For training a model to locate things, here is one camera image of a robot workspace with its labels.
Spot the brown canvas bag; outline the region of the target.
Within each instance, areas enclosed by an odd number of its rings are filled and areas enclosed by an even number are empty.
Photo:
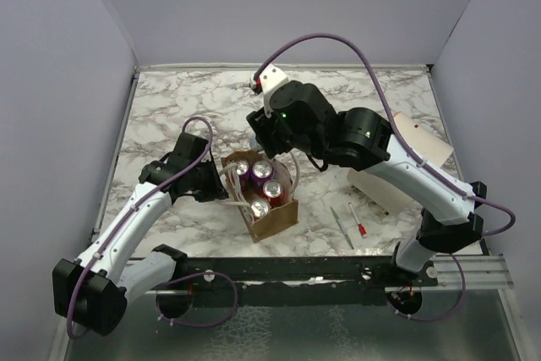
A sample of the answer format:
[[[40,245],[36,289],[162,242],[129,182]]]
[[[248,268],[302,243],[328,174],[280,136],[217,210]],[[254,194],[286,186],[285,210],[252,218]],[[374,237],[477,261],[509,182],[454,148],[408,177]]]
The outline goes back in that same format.
[[[226,189],[255,243],[298,223],[298,177],[262,152],[235,151],[221,158]]]

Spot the red cola can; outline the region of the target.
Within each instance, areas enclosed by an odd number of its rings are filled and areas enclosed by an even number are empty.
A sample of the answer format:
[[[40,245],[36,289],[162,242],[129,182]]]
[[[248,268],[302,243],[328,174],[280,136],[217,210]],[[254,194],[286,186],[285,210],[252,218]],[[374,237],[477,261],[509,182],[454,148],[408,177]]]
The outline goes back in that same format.
[[[284,204],[285,189],[280,181],[275,179],[268,180],[264,183],[262,192],[272,208],[280,207]]]

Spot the silver red beverage can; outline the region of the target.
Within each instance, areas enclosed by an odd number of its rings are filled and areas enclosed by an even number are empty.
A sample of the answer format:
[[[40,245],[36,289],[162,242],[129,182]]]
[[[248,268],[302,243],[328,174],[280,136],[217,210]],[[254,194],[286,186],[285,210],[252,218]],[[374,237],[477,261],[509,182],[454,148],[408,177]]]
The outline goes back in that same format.
[[[254,136],[252,136],[249,139],[249,147],[250,147],[250,150],[261,151],[261,146],[260,146],[259,142],[257,141],[257,139]]]

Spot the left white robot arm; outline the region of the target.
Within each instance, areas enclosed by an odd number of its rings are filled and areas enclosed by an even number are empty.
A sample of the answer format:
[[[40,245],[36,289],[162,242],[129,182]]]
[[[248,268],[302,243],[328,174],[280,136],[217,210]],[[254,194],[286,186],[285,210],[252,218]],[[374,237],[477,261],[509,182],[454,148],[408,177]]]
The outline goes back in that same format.
[[[89,331],[110,334],[128,305],[153,287],[174,289],[219,275],[211,270],[188,273],[185,254],[166,245],[136,265],[128,262],[154,223],[186,194],[200,203],[224,200],[227,192],[216,164],[173,156],[153,161],[109,228],[74,260],[58,261],[52,270],[53,302],[55,312],[66,320],[69,338],[79,339]]]

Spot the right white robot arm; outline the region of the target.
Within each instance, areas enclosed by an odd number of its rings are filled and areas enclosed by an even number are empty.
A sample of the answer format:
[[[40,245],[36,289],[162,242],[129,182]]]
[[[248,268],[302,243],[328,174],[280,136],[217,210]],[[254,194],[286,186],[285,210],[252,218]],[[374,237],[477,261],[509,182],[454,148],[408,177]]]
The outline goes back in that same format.
[[[366,172],[423,207],[420,226],[397,245],[388,265],[396,285],[415,280],[435,254],[453,254],[482,237],[484,220],[474,200],[486,195],[485,185],[415,162],[391,124],[368,108],[338,112],[315,85],[294,80],[273,91],[247,121],[269,158],[297,149],[311,162],[322,161],[321,171],[334,165]]]

